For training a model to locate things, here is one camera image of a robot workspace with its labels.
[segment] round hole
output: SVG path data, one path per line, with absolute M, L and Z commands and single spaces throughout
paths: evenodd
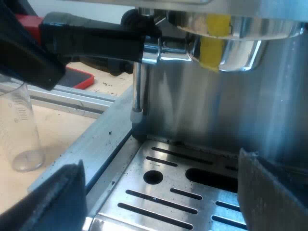
M 155 170 L 148 171 L 143 175 L 144 181 L 148 184 L 159 184 L 163 178 L 163 174 Z

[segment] black plastic part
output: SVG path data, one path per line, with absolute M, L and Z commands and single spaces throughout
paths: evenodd
M 130 29 L 138 30 L 144 35 L 152 38 L 162 36 L 162 31 L 156 26 L 152 16 L 140 15 L 137 9 L 132 9 L 122 16 L 121 25 L 127 26 Z
M 308 230 L 306 180 L 305 171 L 292 168 L 286 172 L 281 166 L 242 149 L 237 198 L 248 230 Z
M 0 73 L 51 90 L 65 66 L 47 54 L 0 0 Z
M 52 12 L 39 28 L 43 48 L 65 62 L 80 56 L 142 60 L 144 36 L 118 24 Z
M 128 74 L 133 73 L 133 64 L 128 61 L 96 57 L 80 57 L 79 60 L 88 66 L 108 72 L 113 76 L 118 76 L 123 72 Z
M 76 231 L 87 215 L 82 161 L 65 165 L 0 216 L 2 231 Z
M 37 16 L 27 0 L 4 0 L 13 13 Z

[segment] wooden table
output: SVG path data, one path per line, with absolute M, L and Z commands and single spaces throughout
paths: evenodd
M 82 63 L 69 66 L 94 74 L 95 83 L 89 91 L 119 96 L 132 84 L 132 76 L 128 74 L 114 77 Z M 12 170 L 6 155 L 0 152 L 0 214 L 25 197 L 27 187 L 95 121 L 35 105 L 33 111 L 46 162 L 35 171 L 20 173 Z

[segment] drip tray grate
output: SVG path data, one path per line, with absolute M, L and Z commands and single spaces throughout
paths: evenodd
M 236 159 L 146 141 L 93 223 L 113 220 L 122 230 L 243 231 L 236 177 Z

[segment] measuring cup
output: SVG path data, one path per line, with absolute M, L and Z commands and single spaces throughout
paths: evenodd
M 0 149 L 16 171 L 45 161 L 26 83 L 0 74 Z

